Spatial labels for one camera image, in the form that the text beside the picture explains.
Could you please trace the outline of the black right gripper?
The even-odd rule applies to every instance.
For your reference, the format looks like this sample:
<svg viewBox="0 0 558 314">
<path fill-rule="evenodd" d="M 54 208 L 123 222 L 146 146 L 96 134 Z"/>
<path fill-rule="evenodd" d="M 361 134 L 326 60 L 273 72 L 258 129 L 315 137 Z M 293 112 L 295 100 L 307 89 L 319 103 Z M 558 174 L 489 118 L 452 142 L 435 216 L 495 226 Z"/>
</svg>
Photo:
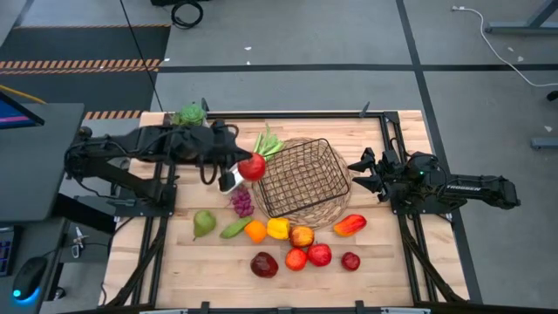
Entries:
<svg viewBox="0 0 558 314">
<path fill-rule="evenodd" d="M 375 154 L 367 147 L 360 161 L 350 164 L 349 170 L 364 172 L 372 170 L 376 164 Z M 382 158 L 375 166 L 375 173 L 368 177 L 354 177 L 353 182 L 377 194 L 379 201 L 410 201 L 411 183 L 406 176 L 405 165 L 399 160 L 395 150 L 382 152 Z"/>
</svg>

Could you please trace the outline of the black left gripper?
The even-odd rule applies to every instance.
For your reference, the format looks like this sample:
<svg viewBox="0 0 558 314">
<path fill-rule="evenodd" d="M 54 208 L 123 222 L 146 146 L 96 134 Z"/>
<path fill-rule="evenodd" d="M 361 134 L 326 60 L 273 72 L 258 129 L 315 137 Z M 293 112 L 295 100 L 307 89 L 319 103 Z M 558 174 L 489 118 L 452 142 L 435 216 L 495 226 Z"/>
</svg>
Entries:
<svg viewBox="0 0 558 314">
<path fill-rule="evenodd" d="M 235 144 L 238 127 L 232 124 L 213 126 L 176 126 L 174 128 L 174 163 L 231 167 L 249 160 L 252 153 Z M 219 189 L 228 194 L 237 187 L 236 172 L 227 171 L 219 178 Z"/>
</svg>

